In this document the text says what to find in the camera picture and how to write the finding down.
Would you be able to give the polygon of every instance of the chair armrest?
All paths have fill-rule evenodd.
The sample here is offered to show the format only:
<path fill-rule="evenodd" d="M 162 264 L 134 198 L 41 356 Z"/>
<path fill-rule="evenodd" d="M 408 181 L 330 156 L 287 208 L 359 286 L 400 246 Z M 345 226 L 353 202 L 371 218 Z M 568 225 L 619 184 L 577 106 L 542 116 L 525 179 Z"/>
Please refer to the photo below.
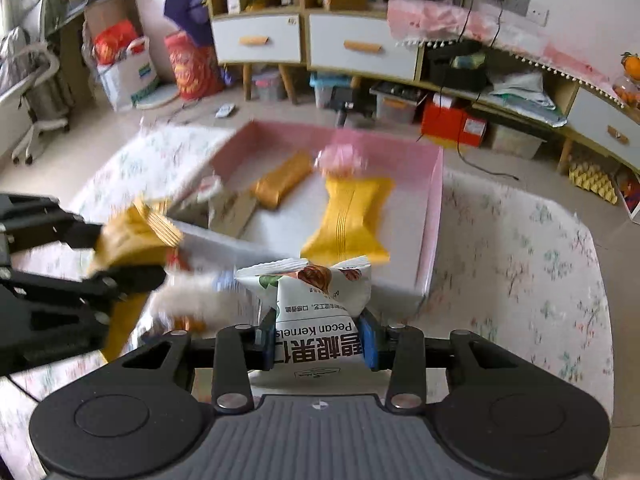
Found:
<path fill-rule="evenodd" d="M 5 59 L 4 62 L 17 59 L 20 56 L 26 56 L 27 54 L 37 54 L 39 56 L 44 56 L 45 58 L 47 58 L 49 68 L 47 68 L 47 70 L 40 74 L 33 82 L 33 87 L 36 87 L 45 82 L 47 79 L 52 78 L 56 74 L 56 72 L 60 70 L 60 61 L 52 52 L 48 50 L 48 46 L 49 44 L 44 41 L 28 44 L 24 49 L 22 49 L 14 56 L 10 56 Z"/>

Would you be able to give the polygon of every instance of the yellow egg tray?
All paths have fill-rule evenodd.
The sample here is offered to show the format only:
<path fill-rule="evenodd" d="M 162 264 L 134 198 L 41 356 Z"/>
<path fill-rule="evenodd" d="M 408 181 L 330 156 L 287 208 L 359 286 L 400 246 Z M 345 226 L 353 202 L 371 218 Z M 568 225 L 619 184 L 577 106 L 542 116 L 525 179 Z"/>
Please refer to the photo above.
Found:
<path fill-rule="evenodd" d="M 574 186 L 594 192 L 613 205 L 618 203 L 616 189 L 609 176 L 604 173 L 597 164 L 575 162 L 569 168 L 569 180 Z"/>

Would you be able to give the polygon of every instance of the pink box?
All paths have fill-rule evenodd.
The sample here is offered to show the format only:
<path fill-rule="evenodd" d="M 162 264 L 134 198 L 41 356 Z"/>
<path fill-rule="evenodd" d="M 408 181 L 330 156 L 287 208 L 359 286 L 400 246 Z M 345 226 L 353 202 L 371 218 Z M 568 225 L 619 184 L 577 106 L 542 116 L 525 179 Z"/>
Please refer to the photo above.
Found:
<path fill-rule="evenodd" d="M 194 176 L 193 185 L 213 169 L 226 186 L 246 189 L 294 152 L 304 150 L 316 156 L 333 143 L 353 144 L 367 160 L 367 176 L 388 176 L 396 184 L 378 232 L 378 240 L 390 253 L 390 262 L 374 266 L 370 308 L 373 305 L 386 310 L 385 305 L 393 306 L 399 318 L 411 317 L 428 294 L 433 272 L 442 202 L 441 147 L 426 140 L 416 143 L 363 130 L 252 121 L 220 148 L 208 168 Z M 273 254 L 274 260 L 299 257 L 302 245 L 318 229 L 327 201 L 324 180 L 314 173 L 283 200 L 277 211 L 258 210 L 241 240 L 184 224 L 180 228 L 185 228 L 188 236 L 236 245 L 242 251 L 246 251 L 245 242 L 258 245 L 257 253 Z"/>

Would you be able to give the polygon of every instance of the yellow snack package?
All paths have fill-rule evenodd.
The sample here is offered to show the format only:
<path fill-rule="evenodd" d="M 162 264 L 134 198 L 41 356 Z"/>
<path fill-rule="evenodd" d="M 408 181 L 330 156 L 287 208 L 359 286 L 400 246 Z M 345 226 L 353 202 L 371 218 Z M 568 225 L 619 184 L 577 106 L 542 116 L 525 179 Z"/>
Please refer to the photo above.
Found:
<path fill-rule="evenodd" d="M 142 202 L 111 218 L 95 245 L 89 275 L 109 267 L 164 265 L 168 248 L 177 247 L 182 235 L 164 217 Z M 130 294 L 116 303 L 102 355 L 107 362 L 118 358 L 145 306 L 148 294 Z"/>
<path fill-rule="evenodd" d="M 298 152 L 255 182 L 251 192 L 263 208 L 277 209 L 287 193 L 311 174 L 313 167 L 309 154 Z"/>
<path fill-rule="evenodd" d="M 321 266 L 366 256 L 371 263 L 389 261 L 376 239 L 380 211 L 394 183 L 389 178 L 328 178 L 329 203 L 322 225 L 300 256 Z"/>

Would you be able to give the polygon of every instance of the floor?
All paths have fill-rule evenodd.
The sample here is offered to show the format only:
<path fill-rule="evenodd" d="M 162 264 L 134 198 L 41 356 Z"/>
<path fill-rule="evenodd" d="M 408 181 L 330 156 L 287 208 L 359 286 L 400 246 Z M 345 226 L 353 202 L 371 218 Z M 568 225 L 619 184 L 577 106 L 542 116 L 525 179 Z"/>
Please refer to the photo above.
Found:
<path fill-rule="evenodd" d="M 287 120 L 332 126 L 335 114 L 315 108 L 313 96 L 301 96 L 297 107 L 282 104 L 245 103 L 239 89 L 207 98 L 197 106 L 181 110 L 174 123 L 194 123 L 235 127 L 251 118 Z M 235 103 L 238 112 L 226 120 L 213 114 L 221 104 Z M 63 206 L 121 146 L 140 129 L 141 120 L 151 124 L 166 121 L 180 103 L 160 110 L 114 114 L 108 105 L 86 110 L 72 118 L 71 131 L 57 136 L 47 151 L 31 167 L 7 166 L 0 172 L 0 190 L 57 196 Z M 416 126 L 397 128 L 376 125 L 401 135 L 418 137 Z M 622 205 L 609 205 L 592 193 L 577 189 L 565 176 L 554 171 L 552 156 L 526 161 L 497 155 L 489 150 L 468 150 L 467 158 L 495 172 L 512 173 L 519 181 L 499 178 L 575 212 L 590 228 L 596 242 L 600 267 L 609 298 L 615 357 L 615 408 L 609 444 L 607 477 L 640 475 L 640 308 L 638 307 L 637 261 L 640 254 L 640 226 L 632 224 Z M 482 174 L 466 166 L 455 151 L 446 150 L 449 168 Z"/>

